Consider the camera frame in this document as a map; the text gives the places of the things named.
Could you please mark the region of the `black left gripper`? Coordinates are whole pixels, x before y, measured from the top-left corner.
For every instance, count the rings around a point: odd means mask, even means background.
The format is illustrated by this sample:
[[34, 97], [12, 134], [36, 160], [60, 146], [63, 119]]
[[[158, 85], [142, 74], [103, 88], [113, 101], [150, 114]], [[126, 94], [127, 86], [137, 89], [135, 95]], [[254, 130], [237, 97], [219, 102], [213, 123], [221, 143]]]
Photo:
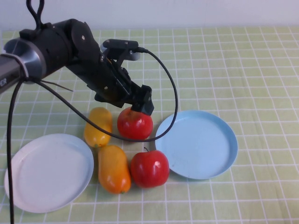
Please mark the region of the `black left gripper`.
[[98, 63], [93, 67], [87, 86], [95, 91], [97, 101], [117, 107], [129, 103], [132, 104], [132, 111], [140, 111], [149, 116], [154, 111], [152, 88], [134, 83], [124, 67], [104, 55], [100, 56]]

